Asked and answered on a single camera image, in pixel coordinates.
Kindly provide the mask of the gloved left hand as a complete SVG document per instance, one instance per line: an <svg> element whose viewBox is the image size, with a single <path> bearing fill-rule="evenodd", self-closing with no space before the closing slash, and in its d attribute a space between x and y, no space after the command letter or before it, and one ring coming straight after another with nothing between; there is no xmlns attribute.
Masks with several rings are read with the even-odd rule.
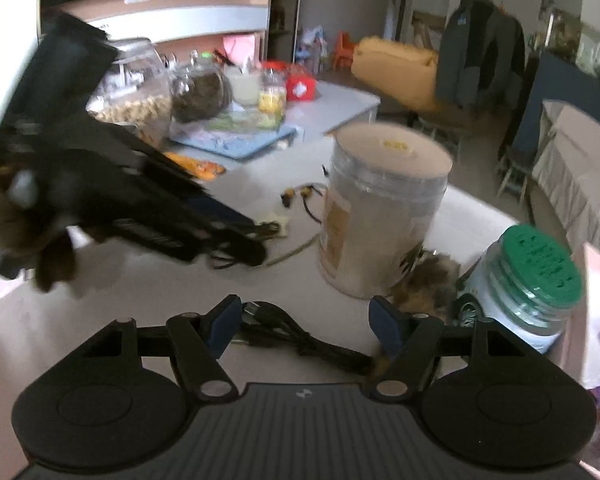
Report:
<svg viewBox="0 0 600 480"><path fill-rule="evenodd" d="M31 270L35 286L49 292L76 277L73 242L57 211L45 203L32 171L0 167L0 275Z"/></svg>

